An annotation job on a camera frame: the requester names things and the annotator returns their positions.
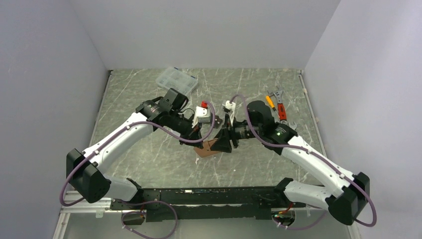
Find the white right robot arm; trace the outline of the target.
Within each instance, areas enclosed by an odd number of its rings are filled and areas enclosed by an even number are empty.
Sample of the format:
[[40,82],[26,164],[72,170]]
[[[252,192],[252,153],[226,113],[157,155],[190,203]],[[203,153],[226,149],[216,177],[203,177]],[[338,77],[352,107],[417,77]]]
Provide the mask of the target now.
[[370,179],[366,174],[355,174],[330,161],[289,125],[276,122],[263,101],[250,102],[243,121],[234,117],[234,102],[226,101],[222,106],[225,119],[211,147],[213,151],[230,153],[241,139],[256,138],[267,149],[301,166],[321,183],[316,186],[284,178],[274,187],[277,205],[304,203],[328,211],[344,225],[358,221],[359,214],[370,203]]

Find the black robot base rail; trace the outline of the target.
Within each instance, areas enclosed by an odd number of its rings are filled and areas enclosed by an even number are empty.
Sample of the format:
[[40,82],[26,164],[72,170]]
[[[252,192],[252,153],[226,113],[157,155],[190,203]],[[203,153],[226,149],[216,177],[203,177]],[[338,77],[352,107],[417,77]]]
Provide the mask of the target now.
[[273,186],[217,188],[145,188],[143,196],[123,203],[114,199],[111,210],[142,210],[147,222],[177,217],[190,219],[253,218],[270,220],[279,211],[303,208],[292,203]]

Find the brown leather card holder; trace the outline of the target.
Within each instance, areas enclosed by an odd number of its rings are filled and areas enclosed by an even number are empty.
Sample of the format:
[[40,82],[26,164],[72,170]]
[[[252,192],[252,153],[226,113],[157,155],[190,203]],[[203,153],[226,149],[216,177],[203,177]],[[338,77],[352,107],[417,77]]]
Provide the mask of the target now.
[[217,141],[217,138],[214,138],[214,139],[211,139],[211,140],[204,140],[202,148],[194,147],[195,153],[200,158],[205,158],[205,157],[209,157],[211,155],[215,155],[215,154],[220,153],[220,151],[211,150],[211,147],[215,144],[216,141]]

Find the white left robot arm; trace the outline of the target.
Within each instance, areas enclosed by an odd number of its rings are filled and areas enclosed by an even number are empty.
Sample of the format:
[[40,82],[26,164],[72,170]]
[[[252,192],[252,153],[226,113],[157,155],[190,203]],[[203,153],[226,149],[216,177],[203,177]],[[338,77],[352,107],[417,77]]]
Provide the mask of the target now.
[[181,144],[202,148],[200,126],[193,125],[194,117],[188,119],[181,113],[188,101],[187,96],[171,88],[163,97],[142,102],[125,123],[97,144],[83,151],[72,149],[66,155],[66,183],[88,203],[116,196],[130,209],[139,208],[143,202],[141,187],[131,179],[113,179],[104,172],[121,154],[157,129]]

